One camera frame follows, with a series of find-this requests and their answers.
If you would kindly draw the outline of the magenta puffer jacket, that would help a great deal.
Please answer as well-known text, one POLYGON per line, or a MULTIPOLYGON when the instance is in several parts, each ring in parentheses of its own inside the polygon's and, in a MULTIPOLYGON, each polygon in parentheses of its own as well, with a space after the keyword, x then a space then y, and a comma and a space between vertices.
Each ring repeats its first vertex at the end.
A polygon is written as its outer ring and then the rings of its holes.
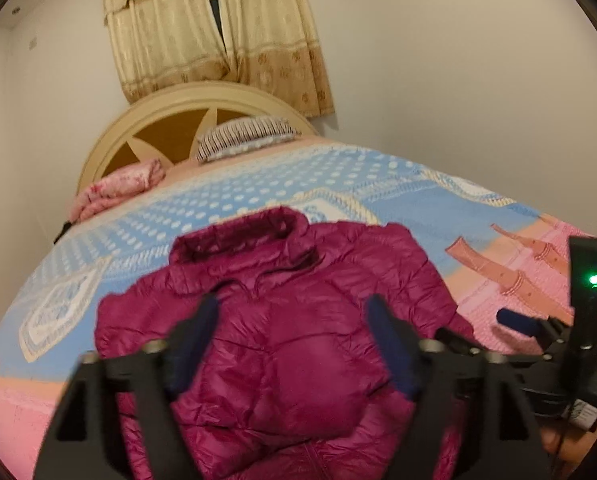
POLYGON ((117 358, 215 294, 220 314, 176 421, 207 479, 377 479, 413 413, 365 322, 383 296, 423 337, 471 324, 400 224, 310 223, 285 207, 181 236, 169 263, 104 297, 94 341, 117 358))

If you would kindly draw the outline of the blue pink patterned bedspread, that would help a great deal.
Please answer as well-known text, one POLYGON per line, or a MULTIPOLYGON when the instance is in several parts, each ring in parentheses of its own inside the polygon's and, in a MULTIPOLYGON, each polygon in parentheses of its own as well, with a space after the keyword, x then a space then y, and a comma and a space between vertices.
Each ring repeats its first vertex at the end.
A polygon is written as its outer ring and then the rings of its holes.
POLYGON ((568 223, 416 162, 298 141, 176 171, 160 188, 74 228, 44 257, 0 323, 0 460, 28 479, 63 387, 94 345, 100 300, 168 261, 184 233, 289 206, 310 221, 400 223, 422 246, 476 339, 500 352, 536 344, 500 326, 509 308, 566 304, 568 223))

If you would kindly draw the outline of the folded pink floral blanket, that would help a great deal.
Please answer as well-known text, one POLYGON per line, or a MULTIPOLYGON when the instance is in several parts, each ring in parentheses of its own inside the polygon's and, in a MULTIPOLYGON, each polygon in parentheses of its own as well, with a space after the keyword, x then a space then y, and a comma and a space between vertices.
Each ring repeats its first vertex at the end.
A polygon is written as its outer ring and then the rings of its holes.
POLYGON ((77 194, 67 221, 82 223, 132 197, 151 191, 165 176, 166 170, 157 158, 117 169, 77 194))

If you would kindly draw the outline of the cream arched wooden headboard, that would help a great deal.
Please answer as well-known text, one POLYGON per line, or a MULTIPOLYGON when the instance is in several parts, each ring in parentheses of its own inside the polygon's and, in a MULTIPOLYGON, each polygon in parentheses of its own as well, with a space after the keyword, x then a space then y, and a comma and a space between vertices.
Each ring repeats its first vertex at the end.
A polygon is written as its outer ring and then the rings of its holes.
POLYGON ((178 84, 132 104, 106 128, 82 167, 77 190, 151 158, 172 168, 195 156, 199 136, 207 130, 248 116, 283 117, 303 136, 317 133, 292 106, 254 87, 223 81, 178 84))

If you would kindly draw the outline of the striped pillow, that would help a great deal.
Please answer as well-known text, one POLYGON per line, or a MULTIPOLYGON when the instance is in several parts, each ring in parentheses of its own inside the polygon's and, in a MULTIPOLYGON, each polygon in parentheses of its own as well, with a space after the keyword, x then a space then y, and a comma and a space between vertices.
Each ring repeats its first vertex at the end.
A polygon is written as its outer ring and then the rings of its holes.
POLYGON ((200 164, 291 142, 300 132, 285 118, 241 117, 210 128, 199 137, 195 158, 200 164))

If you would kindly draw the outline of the beige curtain behind headboard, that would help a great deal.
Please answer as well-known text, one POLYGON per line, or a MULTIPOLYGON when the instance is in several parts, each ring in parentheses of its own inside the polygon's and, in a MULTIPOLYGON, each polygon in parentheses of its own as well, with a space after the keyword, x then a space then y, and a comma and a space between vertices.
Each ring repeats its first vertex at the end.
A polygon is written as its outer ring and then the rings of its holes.
POLYGON ((176 84, 229 81, 306 117, 333 113, 308 0, 103 0, 103 14, 130 103, 176 84))

